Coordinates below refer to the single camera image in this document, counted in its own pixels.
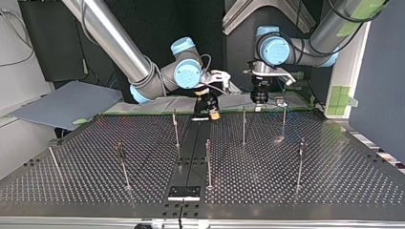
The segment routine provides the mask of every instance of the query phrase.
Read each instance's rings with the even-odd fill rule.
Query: metal rod
[[[149,74],[151,66],[119,24],[102,0],[62,0],[81,21],[81,3],[84,4],[86,30],[104,51],[116,62],[130,82],[138,82]]]
[[[131,184],[129,183],[129,178],[128,178],[128,173],[125,167],[125,152],[124,152],[124,143],[120,140],[117,143],[117,159],[118,159],[118,164],[122,166],[122,172],[125,176],[125,182],[126,182],[126,187],[125,189],[127,191],[132,190]]]
[[[126,180],[126,183],[127,183],[126,189],[127,190],[132,190],[131,184],[129,183],[128,174],[127,174],[127,171],[126,171],[126,168],[125,168],[125,162],[122,162],[122,170],[124,172],[125,180]]]
[[[284,110],[283,110],[283,128],[282,128],[282,131],[281,131],[281,136],[282,137],[285,137],[286,115],[287,115],[287,106],[284,106]]]
[[[179,149],[180,148],[180,143],[179,143],[179,131],[177,129],[177,120],[176,120],[176,109],[173,110],[173,125],[175,126],[175,133],[176,133],[176,147]]]
[[[244,139],[243,139],[244,146],[246,145],[246,108],[244,107]]]
[[[206,152],[206,162],[208,165],[208,189],[212,189],[212,180],[211,180],[211,141],[206,140],[205,143],[205,152]]]
[[[303,161],[304,161],[304,156],[307,153],[307,143],[306,143],[304,138],[301,138],[300,147],[299,147],[298,152],[299,152],[299,155],[300,155],[300,167],[298,168],[297,189],[296,189],[297,194],[301,189],[300,182],[301,182]]]
[[[52,156],[54,165],[56,165],[56,167],[59,168],[59,162],[57,162],[57,159],[56,159],[56,156],[54,155],[52,146],[48,147],[48,149],[49,149],[50,152],[51,152],[51,156]]]

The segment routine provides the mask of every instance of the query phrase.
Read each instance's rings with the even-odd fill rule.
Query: wall
[[[17,0],[1,0],[0,7],[13,10],[21,16]],[[19,22],[13,17],[8,18],[23,35]],[[18,39],[3,19],[0,20],[0,31],[0,65],[24,59],[30,54],[30,49]],[[50,91],[35,56],[18,65],[0,67],[0,78],[0,110]]]
[[[0,8],[21,15],[17,0],[1,0]],[[13,17],[8,18],[20,34],[24,34],[19,22]],[[31,53],[1,16],[0,31],[0,65],[24,59]],[[0,178],[2,178],[45,150],[54,133],[50,127],[4,117],[8,112],[51,91],[36,57],[33,56],[18,65],[0,67],[0,79]]]
[[[350,125],[396,159],[405,161],[405,1],[390,1],[372,22]]]

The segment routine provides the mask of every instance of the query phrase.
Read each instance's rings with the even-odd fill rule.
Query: gray panel
[[[384,151],[405,161],[405,1],[391,1],[371,26],[350,125]]]
[[[72,131],[78,127],[76,120],[93,118],[121,98],[120,91],[73,81],[10,115]]]

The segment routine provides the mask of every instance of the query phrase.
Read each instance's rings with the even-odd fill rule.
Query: metal bracket
[[[357,107],[358,106],[358,100],[352,97],[349,97],[349,106],[351,107]]]
[[[294,24],[297,19],[300,0],[236,0],[235,4],[227,12],[223,19],[223,31],[229,35],[247,17],[261,7],[275,7],[288,17]],[[298,28],[307,33],[315,26],[315,20],[302,4],[299,14]]]
[[[282,68],[271,68],[262,61],[255,61],[251,64],[252,69],[243,70],[242,73],[260,77],[280,77],[287,86],[295,83],[295,78]]]

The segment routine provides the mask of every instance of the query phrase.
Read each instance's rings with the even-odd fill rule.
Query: cable
[[[29,47],[29,48],[31,49],[31,52],[30,52],[30,54],[29,54],[26,58],[24,58],[24,59],[22,59],[22,60],[19,60],[19,61],[12,62],[12,63],[2,64],[2,65],[0,65],[0,68],[1,68],[1,67],[8,67],[8,66],[12,66],[12,65],[21,64],[21,63],[23,63],[23,62],[29,60],[29,59],[33,56],[33,54],[34,54],[32,45],[21,37],[21,35],[18,33],[18,31],[17,31],[17,29],[14,27],[14,25],[13,25],[13,24],[11,23],[11,21],[6,17],[5,12],[9,12],[11,15],[13,15],[14,17],[16,17],[16,18],[18,19],[18,21],[19,21],[19,22],[21,23],[21,25],[23,26],[24,33],[25,33],[26,36],[28,37],[28,33],[27,33],[26,26],[25,26],[25,24],[24,24],[24,21],[23,21],[16,13],[14,13],[13,11],[8,10],[8,9],[4,9],[4,8],[1,8],[1,9],[0,9],[0,14],[3,15],[3,19],[5,20],[6,24],[17,34],[18,38],[19,38],[27,47]]]
[[[23,19],[21,19],[15,12],[11,11],[11,10],[7,10],[7,9],[0,9],[0,14],[3,15],[3,20],[6,22],[7,26],[12,29],[15,34],[17,34],[18,38],[30,49],[33,49],[32,45],[26,41],[21,35],[20,33],[18,33],[17,29],[15,28],[15,26],[11,23],[11,21],[9,20],[9,18],[7,18],[5,12],[10,13],[11,15],[13,15],[15,18],[17,18],[17,20],[21,23],[21,25],[23,26],[23,30],[24,33],[26,34],[26,37],[28,37],[28,32],[27,32],[27,27],[23,21]]]
[[[285,33],[283,33],[283,32],[280,32],[280,34],[282,35],[283,38],[285,38],[285,39],[287,40],[287,42],[291,45],[291,47],[292,47],[293,49],[295,49],[296,51],[301,52],[302,54],[305,54],[305,55],[308,55],[308,56],[311,56],[311,57],[324,58],[324,57],[328,57],[328,56],[334,55],[334,54],[336,54],[336,53],[338,53],[338,52],[341,52],[341,51],[343,51],[344,49],[346,49],[346,47],[348,47],[348,45],[352,42],[352,40],[354,39],[354,37],[358,34],[358,32],[360,31],[360,29],[361,29],[362,26],[363,26],[363,24],[361,24],[361,25],[357,28],[357,30],[354,32],[354,34],[353,34],[352,37],[348,40],[348,42],[346,42],[345,45],[343,45],[340,49],[338,49],[337,51],[334,51],[334,52],[328,52],[328,53],[326,53],[326,52],[319,52],[319,51],[317,51],[316,49],[314,49],[314,48],[312,47],[312,45],[310,44],[310,40],[309,40],[309,45],[311,46],[311,48],[312,48],[315,52],[318,53],[318,55],[305,52],[305,51],[304,51],[304,48],[303,48],[302,50],[300,50],[298,47],[296,47],[296,46],[294,45],[294,43],[291,41],[291,38],[289,38],[289,36],[287,36],[287,35],[286,35]]]
[[[215,90],[217,90],[218,92],[220,92],[220,93],[222,93],[222,94],[227,94],[226,92],[224,92],[223,90],[221,90],[221,89],[219,89],[219,88],[217,88],[217,87],[215,87],[215,86],[212,86],[212,85],[209,85],[209,84],[206,84],[206,83],[202,83],[202,84],[205,85],[205,86],[207,86],[208,88],[215,89]]]
[[[11,66],[11,65],[21,64],[21,63],[26,62],[27,60],[29,60],[32,56],[33,56],[33,50],[31,50],[30,55],[29,55],[28,57],[26,57],[25,59],[22,59],[22,60],[13,62],[13,63],[9,63],[9,64],[2,64],[2,65],[0,65],[0,68],[1,68],[1,67]]]
[[[310,89],[310,92],[312,93],[312,95],[315,97],[316,100],[318,100],[319,105],[322,107],[322,109],[325,111],[325,107],[321,104],[321,100],[319,100],[318,96],[316,96],[315,92],[313,91],[311,85],[309,84],[309,80],[306,80],[308,87]]]
[[[80,12],[81,12],[81,28],[83,29],[84,34],[86,35],[87,39],[89,39],[93,44],[98,45],[98,43],[90,36],[90,34],[87,32],[86,29],[86,20],[84,19],[84,16],[86,14],[86,9],[85,9],[85,4],[86,0],[81,0],[81,5],[80,5]]]
[[[345,20],[347,20],[347,21],[354,22],[354,23],[365,23],[365,22],[373,21],[373,20],[374,20],[375,18],[377,18],[377,17],[381,14],[381,12],[382,12],[382,9],[381,9],[381,10],[380,10],[378,13],[376,13],[374,16],[372,16],[372,17],[370,17],[370,18],[366,18],[366,19],[352,18],[352,17],[346,16],[346,15],[344,15],[342,12],[340,12],[340,11],[333,5],[333,3],[331,2],[331,0],[328,0],[327,2],[328,2],[328,4],[329,4],[330,8],[333,10],[333,12],[334,12],[336,15],[338,15],[339,17],[341,17],[341,18],[343,18],[343,19],[345,19]],[[388,2],[389,2],[389,0],[386,0],[382,6],[386,6],[386,5],[388,4]]]
[[[117,80],[114,80],[113,83],[111,83],[110,88],[113,88],[113,86],[117,83]]]

